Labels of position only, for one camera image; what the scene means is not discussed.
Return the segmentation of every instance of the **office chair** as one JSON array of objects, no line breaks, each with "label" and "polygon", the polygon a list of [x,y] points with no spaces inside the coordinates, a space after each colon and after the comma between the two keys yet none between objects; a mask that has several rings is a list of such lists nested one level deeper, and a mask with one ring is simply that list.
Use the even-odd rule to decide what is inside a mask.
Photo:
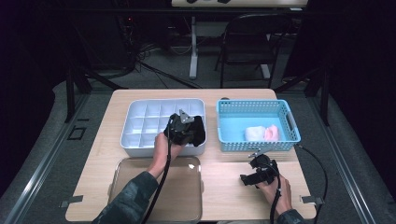
[{"label": "office chair", "polygon": [[271,64],[268,89],[271,88],[280,42],[291,26],[291,19],[279,14],[245,14],[232,19],[223,34],[215,71],[221,63],[220,87],[223,88],[224,64]]}]

